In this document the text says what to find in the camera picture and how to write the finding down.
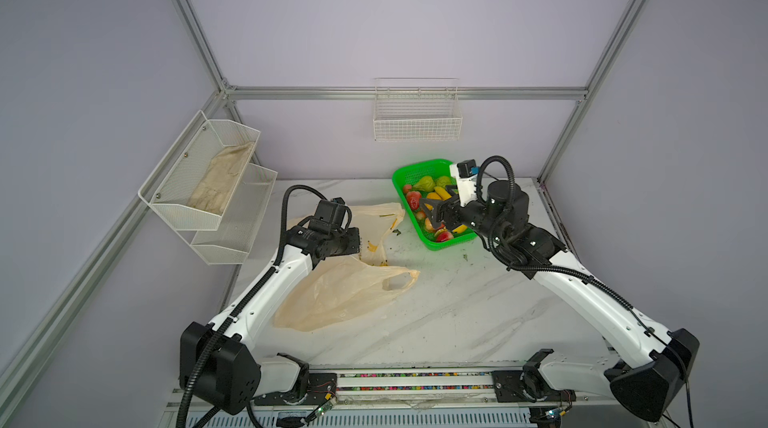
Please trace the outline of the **yellow fake banana bunch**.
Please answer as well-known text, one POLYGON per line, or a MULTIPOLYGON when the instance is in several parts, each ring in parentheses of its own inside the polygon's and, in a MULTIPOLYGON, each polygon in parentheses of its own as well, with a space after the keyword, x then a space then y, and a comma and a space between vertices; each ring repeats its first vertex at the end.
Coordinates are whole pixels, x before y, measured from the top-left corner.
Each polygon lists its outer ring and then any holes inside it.
POLYGON ((450 185, 448 188, 436 187, 434 192, 430 192, 426 198, 422 198, 422 200, 424 199, 442 199, 446 201, 444 211, 445 229, 454 234, 462 234, 468 230, 467 225, 463 222, 462 206, 460 205, 458 193, 454 185, 450 185))

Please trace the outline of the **beige plastic bag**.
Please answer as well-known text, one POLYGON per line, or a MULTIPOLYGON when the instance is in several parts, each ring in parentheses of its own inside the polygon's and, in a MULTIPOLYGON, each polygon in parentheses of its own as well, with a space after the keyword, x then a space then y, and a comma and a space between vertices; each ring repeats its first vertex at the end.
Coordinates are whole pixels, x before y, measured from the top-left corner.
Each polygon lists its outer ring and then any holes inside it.
POLYGON ((360 234, 360 252, 320 262, 277 309, 273 325, 311 332, 367 315, 412 288, 420 272, 389 265, 386 239, 404 220, 396 203, 353 206, 352 224, 360 234))

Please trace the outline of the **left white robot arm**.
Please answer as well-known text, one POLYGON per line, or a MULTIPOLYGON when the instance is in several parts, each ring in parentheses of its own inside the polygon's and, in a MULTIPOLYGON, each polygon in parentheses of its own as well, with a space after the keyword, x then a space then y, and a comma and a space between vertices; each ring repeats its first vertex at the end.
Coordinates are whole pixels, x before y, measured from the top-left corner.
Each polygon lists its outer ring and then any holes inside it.
POLYGON ((286 353, 259 358, 256 342, 300 281, 329 257, 360 251, 359 229, 341 198, 322 199, 312 216, 284 228, 268 266, 226 310, 206 324, 192 322, 180 337, 182 406, 197 397, 230 415, 258 397, 287 394, 302 400, 307 362, 286 353))

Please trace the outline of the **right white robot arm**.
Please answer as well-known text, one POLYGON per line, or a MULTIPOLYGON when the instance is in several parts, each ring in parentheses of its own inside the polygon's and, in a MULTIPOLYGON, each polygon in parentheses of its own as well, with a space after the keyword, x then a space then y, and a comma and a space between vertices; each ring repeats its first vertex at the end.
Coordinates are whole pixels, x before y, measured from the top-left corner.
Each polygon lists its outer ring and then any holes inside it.
POLYGON ((587 270, 566 245, 529 220, 529 197, 518 184, 492 182, 486 198, 466 184, 420 201, 432 226, 465 226, 492 256, 546 287, 595 328, 615 351, 615 363, 567 361, 540 350, 531 360, 532 385, 614 398, 634 416, 660 421, 680 391, 689 391, 700 348, 685 328, 670 330, 642 313, 587 270))

